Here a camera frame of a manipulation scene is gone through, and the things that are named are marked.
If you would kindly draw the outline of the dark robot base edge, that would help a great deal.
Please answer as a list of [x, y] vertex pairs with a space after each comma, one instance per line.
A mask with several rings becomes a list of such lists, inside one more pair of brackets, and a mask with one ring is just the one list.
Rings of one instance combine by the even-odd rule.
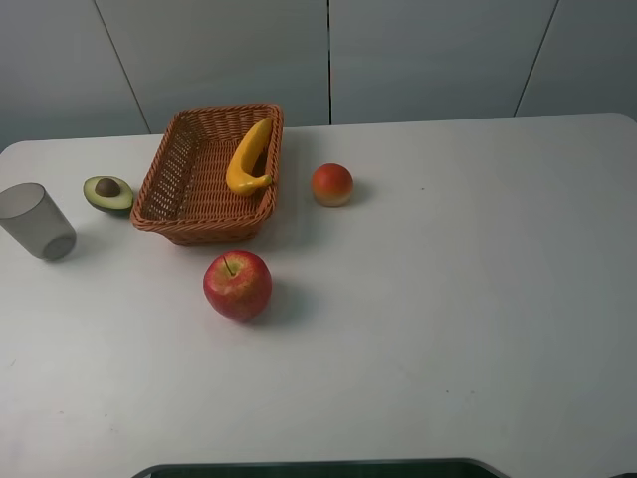
[[398, 459], [156, 465], [135, 477], [311, 478], [311, 477], [504, 477], [471, 459]]

